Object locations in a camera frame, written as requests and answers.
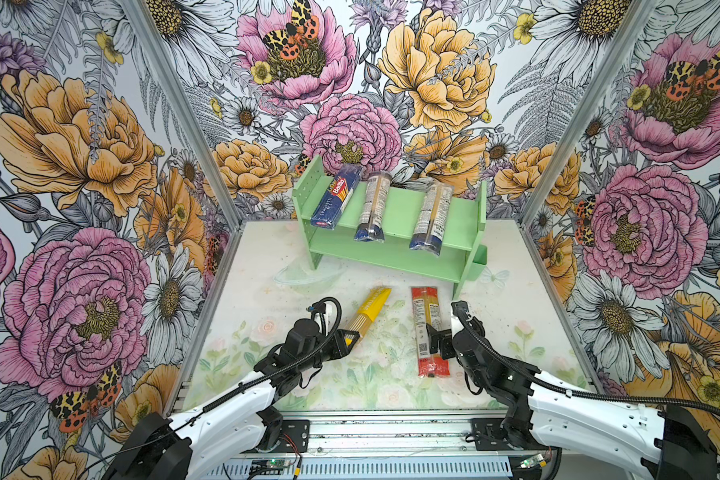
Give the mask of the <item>blue Barilla spaghetti box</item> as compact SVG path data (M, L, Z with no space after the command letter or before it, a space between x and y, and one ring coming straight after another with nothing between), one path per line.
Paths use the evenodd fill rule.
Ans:
M359 164L345 164L338 170L311 216L313 226L330 230L336 227L362 173Z

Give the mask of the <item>clear labelled spaghetti bag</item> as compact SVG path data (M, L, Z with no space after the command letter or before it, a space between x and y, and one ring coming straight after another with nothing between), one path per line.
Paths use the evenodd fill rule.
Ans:
M409 243L410 250L440 255L452 196L450 185L434 182L428 187Z

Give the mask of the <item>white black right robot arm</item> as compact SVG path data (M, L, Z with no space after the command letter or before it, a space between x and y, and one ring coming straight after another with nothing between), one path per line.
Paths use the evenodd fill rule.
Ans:
M454 358L471 393L507 409L503 419L474 419L477 449L570 450L641 479L713 479L717 449L689 408L647 400L607 400L538 367L495 351L464 301L452 312L458 332L423 328L423 350Z

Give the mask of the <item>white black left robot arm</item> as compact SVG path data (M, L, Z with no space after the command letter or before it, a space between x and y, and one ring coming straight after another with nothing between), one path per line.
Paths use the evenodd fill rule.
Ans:
M283 422L277 401L300 385L304 371L346 357L360 338L355 330L325 333L313 319L297 320L238 385L168 418L142 418L103 477L199 479L235 454L273 449Z

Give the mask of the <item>yellow spaghetti bag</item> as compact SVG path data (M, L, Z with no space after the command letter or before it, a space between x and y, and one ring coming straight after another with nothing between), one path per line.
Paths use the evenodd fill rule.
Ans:
M352 348L355 343L367 335L368 330L378 318L390 294L391 289L384 286L375 287L369 292L349 322L349 325L345 328L346 333L344 334L344 339L345 345L348 348Z

